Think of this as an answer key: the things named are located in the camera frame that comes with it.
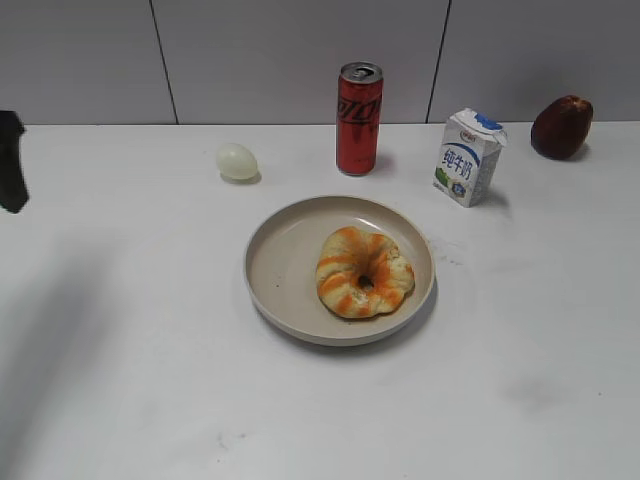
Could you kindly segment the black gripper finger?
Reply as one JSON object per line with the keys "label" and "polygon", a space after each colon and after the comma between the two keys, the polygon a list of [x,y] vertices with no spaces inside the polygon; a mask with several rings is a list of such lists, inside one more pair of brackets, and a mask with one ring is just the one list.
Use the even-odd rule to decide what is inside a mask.
{"label": "black gripper finger", "polygon": [[28,190],[20,159],[20,141],[25,128],[15,111],[0,111],[1,206],[19,213],[28,202]]}

